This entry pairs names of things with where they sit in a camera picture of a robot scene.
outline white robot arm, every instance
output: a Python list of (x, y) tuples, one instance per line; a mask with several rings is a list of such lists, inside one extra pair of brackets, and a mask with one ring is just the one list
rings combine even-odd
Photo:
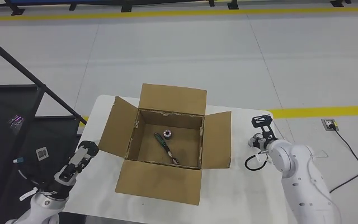
[(255, 134), (249, 145), (267, 153), (280, 172), (286, 200), (298, 224), (334, 224), (333, 204), (322, 174), (313, 163), (313, 151), (305, 145), (277, 139), (269, 115), (252, 119)]
[(77, 152), (70, 158), (51, 183), (37, 187), (24, 194), (24, 200), (33, 194), (30, 209), (17, 220), (9, 220), (6, 224), (58, 224), (60, 213), (68, 201), (69, 192), (76, 183), (77, 175), (95, 157), (99, 149), (94, 142), (83, 141), (79, 144)]

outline white table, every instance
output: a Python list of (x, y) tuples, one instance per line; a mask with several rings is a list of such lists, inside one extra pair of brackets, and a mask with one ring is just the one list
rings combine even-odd
[[(99, 142), (114, 99), (105, 95), (97, 98), (80, 142)], [(123, 99), (139, 104), (139, 99)], [(148, 224), (287, 224), (281, 173), (269, 163), (256, 172), (244, 167), (245, 159), (258, 151), (247, 145), (260, 131), (251, 119), (269, 112), (206, 107), (207, 114), (223, 111), (232, 111), (231, 165), (229, 169), (202, 171), (198, 206), (115, 193), (123, 158), (100, 151), (78, 175), (64, 211)]]

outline box flap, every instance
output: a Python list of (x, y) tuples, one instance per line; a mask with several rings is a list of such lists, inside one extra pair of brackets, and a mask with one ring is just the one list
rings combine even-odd
[(116, 96), (98, 147), (110, 154), (125, 157), (138, 109)]
[(201, 170), (125, 160), (117, 193), (198, 205)]
[(143, 84), (139, 108), (205, 115), (206, 90)]
[(231, 111), (205, 116), (201, 168), (228, 168), (230, 162)]

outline open cardboard box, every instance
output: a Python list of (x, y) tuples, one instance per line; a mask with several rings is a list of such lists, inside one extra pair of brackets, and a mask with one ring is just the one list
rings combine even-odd
[[(199, 204), (201, 169), (230, 166), (231, 112), (205, 115), (206, 91), (143, 84), (139, 108), (116, 97), (99, 148), (124, 158), (115, 192)], [(172, 163), (154, 133), (163, 135)]]

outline gray floor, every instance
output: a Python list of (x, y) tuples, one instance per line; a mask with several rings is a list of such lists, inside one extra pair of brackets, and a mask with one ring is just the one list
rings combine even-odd
[[(142, 83), (208, 90), (208, 104), (251, 109), (357, 105), (358, 16), (234, 15), (0, 22), (0, 44), (71, 107), (89, 115), (98, 95), (139, 97)], [(30, 83), (0, 59), (0, 84)], [(67, 114), (46, 97), (38, 115)], [(335, 117), (355, 150), (358, 118)], [(329, 188), (358, 163), (321, 118), (278, 119), (292, 142), (325, 150)], [(358, 180), (333, 193), (356, 223)], [(88, 218), (87, 223), (104, 223)]]

